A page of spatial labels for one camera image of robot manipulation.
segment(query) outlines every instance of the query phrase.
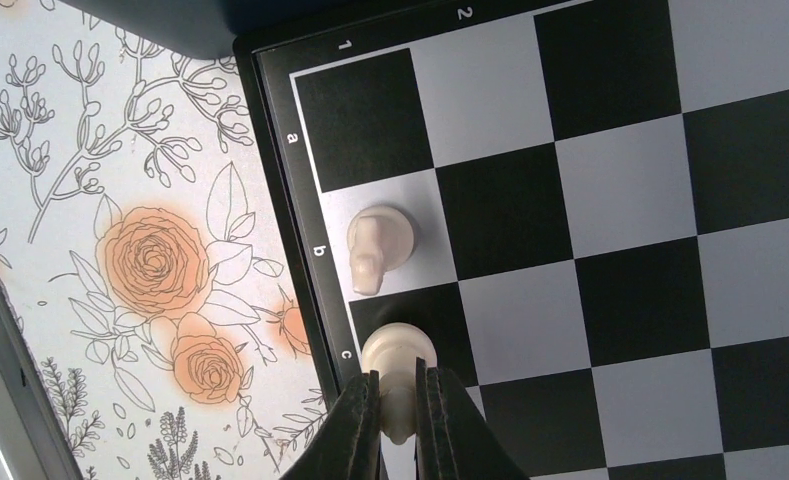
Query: white chess piece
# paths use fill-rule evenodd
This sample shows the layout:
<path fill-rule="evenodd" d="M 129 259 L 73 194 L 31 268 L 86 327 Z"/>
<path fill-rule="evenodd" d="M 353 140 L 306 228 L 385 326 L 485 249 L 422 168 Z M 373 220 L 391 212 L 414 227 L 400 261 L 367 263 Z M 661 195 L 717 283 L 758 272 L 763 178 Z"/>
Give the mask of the white chess piece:
<path fill-rule="evenodd" d="M 381 429 L 394 445 L 406 443 L 417 430 L 415 365 L 438 365 L 432 341 L 423 330 L 405 323 L 390 323 L 368 337 L 362 348 L 362 372 L 379 372 Z"/>
<path fill-rule="evenodd" d="M 359 212 L 347 228 L 353 291 L 376 295 L 385 272 L 406 263 L 415 247 L 415 231 L 399 210 L 370 207 Z"/>

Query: white square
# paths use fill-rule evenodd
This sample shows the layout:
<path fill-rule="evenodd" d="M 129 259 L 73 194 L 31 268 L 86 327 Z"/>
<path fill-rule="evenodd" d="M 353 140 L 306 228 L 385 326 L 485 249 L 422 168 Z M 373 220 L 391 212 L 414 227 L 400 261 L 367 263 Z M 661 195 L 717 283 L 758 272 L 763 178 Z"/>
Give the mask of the white square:
<path fill-rule="evenodd" d="M 573 261 L 459 282 L 480 385 L 588 368 Z"/>
<path fill-rule="evenodd" d="M 596 470 L 585 470 L 582 472 L 532 477 L 531 480 L 609 480 L 609 471 L 605 468 L 598 468 Z"/>
<path fill-rule="evenodd" d="M 467 387 L 465 390 L 468 392 L 468 395 L 470 395 L 471 401 L 473 401 L 476 409 L 482 414 L 482 418 L 485 418 L 485 407 L 482 405 L 482 392 L 479 391 L 479 385 L 476 387 Z"/>
<path fill-rule="evenodd" d="M 411 53 L 435 166 L 553 141 L 531 15 L 420 40 Z"/>
<path fill-rule="evenodd" d="M 380 435 L 380 449 L 388 473 L 388 480 L 415 480 L 415 437 L 403 445 L 394 445 L 390 438 Z"/>
<path fill-rule="evenodd" d="M 356 214 L 376 205 L 400 210 L 412 220 L 415 228 L 412 257 L 403 266 L 385 274 L 379 295 L 456 281 L 456 267 L 434 170 L 327 192 L 320 196 L 320 203 L 341 293 L 348 302 L 367 297 L 353 291 L 347 227 Z"/>
<path fill-rule="evenodd" d="M 713 347 L 789 336 L 789 219 L 698 240 Z"/>
<path fill-rule="evenodd" d="M 681 116 L 556 142 L 574 257 L 697 234 Z"/>
<path fill-rule="evenodd" d="M 594 369 L 610 467 L 722 453 L 710 350 Z"/>
<path fill-rule="evenodd" d="M 670 0 L 684 112 L 789 89 L 789 0 Z"/>
<path fill-rule="evenodd" d="M 789 480 L 789 445 L 724 454 L 727 480 Z"/>

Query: chessboard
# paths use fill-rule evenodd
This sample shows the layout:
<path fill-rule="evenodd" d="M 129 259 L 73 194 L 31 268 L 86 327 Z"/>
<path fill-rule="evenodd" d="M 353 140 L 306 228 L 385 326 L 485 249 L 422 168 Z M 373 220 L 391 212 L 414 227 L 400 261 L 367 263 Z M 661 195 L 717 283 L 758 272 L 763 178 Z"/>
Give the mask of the chessboard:
<path fill-rule="evenodd" d="M 533 478 L 789 479 L 789 0 L 342 22 L 236 45 L 330 400 L 402 321 Z M 417 244 L 365 297 L 376 205 Z"/>

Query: chessboard border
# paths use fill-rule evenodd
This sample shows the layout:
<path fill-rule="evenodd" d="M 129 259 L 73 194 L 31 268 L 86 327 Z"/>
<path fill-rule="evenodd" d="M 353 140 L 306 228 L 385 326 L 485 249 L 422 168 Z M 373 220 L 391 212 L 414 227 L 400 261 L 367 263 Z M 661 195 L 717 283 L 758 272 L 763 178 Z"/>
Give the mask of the chessboard border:
<path fill-rule="evenodd" d="M 589 1 L 374 0 L 337 7 L 236 39 L 233 49 L 265 180 L 327 406 L 335 403 L 360 367 L 358 358 L 342 358 L 334 347 L 354 345 L 334 261 L 329 256 L 328 262 L 313 262 L 313 247 L 304 245 L 309 231 L 314 231 L 315 240 L 325 240 L 316 242 L 318 245 L 328 246 L 329 241 L 305 141 L 295 141 L 300 148 L 290 148 L 287 136 L 278 131 L 275 121 L 278 117 L 284 124 L 290 118 L 296 125 L 295 131 L 301 131 L 290 75 L 501 18 L 530 13 L 534 16 Z M 351 45 L 338 48 L 345 40 L 350 40 Z M 298 168 L 308 171 L 300 172 Z M 292 193 L 289 185 L 296 183 L 307 188 L 295 188 Z M 316 210 L 310 213 L 317 218 L 301 222 L 298 212 L 303 211 L 305 216 L 307 208 Z M 324 269 L 332 281 L 313 280 L 320 279 Z M 342 316 L 342 325 L 330 324 L 333 313 Z"/>

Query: floral wallpaper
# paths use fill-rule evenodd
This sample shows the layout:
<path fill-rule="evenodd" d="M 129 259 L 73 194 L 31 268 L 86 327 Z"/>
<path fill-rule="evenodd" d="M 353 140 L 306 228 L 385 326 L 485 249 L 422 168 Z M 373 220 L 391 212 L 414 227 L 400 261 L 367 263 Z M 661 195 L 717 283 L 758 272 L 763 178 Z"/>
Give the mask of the floral wallpaper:
<path fill-rule="evenodd" d="M 325 418 L 234 59 L 0 0 L 0 282 L 85 478 L 276 478 Z"/>

